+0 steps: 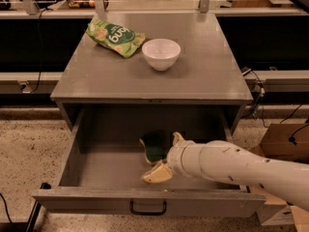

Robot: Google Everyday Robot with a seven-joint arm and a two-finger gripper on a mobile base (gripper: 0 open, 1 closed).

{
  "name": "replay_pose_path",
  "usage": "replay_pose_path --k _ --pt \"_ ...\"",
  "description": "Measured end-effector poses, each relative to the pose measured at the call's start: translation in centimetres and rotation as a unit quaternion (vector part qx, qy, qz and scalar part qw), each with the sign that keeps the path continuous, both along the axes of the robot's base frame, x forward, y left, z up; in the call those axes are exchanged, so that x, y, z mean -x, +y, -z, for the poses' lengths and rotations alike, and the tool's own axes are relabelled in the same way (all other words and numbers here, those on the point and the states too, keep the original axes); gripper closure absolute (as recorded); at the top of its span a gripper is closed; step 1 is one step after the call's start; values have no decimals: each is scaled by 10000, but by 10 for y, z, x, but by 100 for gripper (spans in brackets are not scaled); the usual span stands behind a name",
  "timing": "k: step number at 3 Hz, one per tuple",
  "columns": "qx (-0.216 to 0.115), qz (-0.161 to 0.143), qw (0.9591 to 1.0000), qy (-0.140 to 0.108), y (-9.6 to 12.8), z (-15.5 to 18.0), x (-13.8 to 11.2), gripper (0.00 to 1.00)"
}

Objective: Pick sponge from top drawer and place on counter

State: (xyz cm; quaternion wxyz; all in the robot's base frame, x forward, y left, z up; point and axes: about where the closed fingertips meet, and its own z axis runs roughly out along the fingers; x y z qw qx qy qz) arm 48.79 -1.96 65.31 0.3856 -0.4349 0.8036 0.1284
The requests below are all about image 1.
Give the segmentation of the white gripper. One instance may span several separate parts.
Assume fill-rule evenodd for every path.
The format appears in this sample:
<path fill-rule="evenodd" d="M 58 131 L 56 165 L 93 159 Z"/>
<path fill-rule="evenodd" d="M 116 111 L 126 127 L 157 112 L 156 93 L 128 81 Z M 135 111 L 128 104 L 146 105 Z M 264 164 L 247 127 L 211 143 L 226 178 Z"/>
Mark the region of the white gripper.
<path fill-rule="evenodd" d="M 185 140 L 175 131 L 173 146 L 167 155 L 167 163 L 158 162 L 151 170 L 142 175 L 148 184 L 159 184 L 170 180 L 173 173 L 189 178 L 201 177 L 200 153 L 202 146 L 191 140 Z"/>

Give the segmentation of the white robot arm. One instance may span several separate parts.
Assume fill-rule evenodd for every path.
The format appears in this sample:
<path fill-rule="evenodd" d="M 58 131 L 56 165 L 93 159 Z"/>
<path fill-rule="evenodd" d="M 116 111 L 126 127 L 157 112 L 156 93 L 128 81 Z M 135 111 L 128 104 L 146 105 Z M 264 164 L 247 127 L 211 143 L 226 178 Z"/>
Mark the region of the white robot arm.
<path fill-rule="evenodd" d="M 222 140 L 196 143 L 173 133 L 170 149 L 163 136 L 150 132 L 140 138 L 145 159 L 152 169 L 142 179 L 158 184 L 174 176 L 203 178 L 224 184 L 258 187 L 305 211 L 309 210 L 309 166 L 268 159 Z"/>

